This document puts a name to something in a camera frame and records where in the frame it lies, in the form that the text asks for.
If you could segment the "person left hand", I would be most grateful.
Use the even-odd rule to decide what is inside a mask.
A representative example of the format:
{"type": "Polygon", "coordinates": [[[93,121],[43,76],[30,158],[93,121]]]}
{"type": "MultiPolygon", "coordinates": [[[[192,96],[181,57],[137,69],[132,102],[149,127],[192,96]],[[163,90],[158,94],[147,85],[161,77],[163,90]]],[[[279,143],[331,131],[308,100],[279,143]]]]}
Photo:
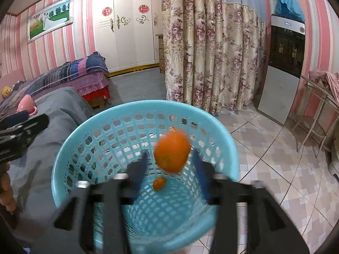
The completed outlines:
{"type": "Polygon", "coordinates": [[[9,162],[3,164],[5,172],[1,175],[1,189],[2,192],[0,194],[1,205],[3,205],[7,211],[14,212],[16,203],[15,198],[13,196],[13,189],[11,187],[10,177],[8,175],[8,171],[10,169],[9,162]]]}

